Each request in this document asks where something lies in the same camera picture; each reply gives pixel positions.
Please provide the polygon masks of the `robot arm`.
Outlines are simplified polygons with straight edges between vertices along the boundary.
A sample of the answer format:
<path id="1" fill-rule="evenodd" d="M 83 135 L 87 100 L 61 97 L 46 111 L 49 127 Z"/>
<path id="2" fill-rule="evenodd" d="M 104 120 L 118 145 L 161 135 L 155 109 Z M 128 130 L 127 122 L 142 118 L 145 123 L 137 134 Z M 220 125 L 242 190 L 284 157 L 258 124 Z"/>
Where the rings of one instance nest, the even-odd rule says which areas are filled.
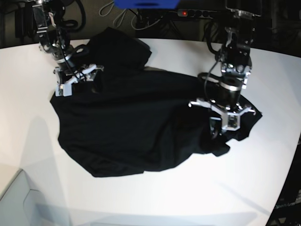
<path id="1" fill-rule="evenodd" d="M 262 1 L 227 0 L 225 8 L 227 12 L 215 18 L 226 32 L 218 51 L 212 48 L 211 26 L 206 31 L 207 47 L 214 54 L 215 64 L 221 65 L 221 75 L 215 76 L 211 71 L 200 73 L 198 78 L 203 82 L 204 97 L 189 103 L 190 107 L 200 106 L 209 110 L 212 138 L 239 130 L 244 114 L 256 114 L 250 104 L 241 105 L 240 97 L 252 72 L 250 51 L 256 17 L 262 16 Z"/>
<path id="2" fill-rule="evenodd" d="M 58 85 L 93 81 L 104 70 L 102 65 L 81 62 L 80 59 L 90 53 L 87 45 L 71 45 L 70 34 L 80 32 L 86 25 L 84 6 L 80 0 L 75 2 L 81 14 L 81 24 L 63 18 L 66 10 L 63 0 L 35 0 L 32 6 L 40 48 L 57 63 L 54 74 Z"/>

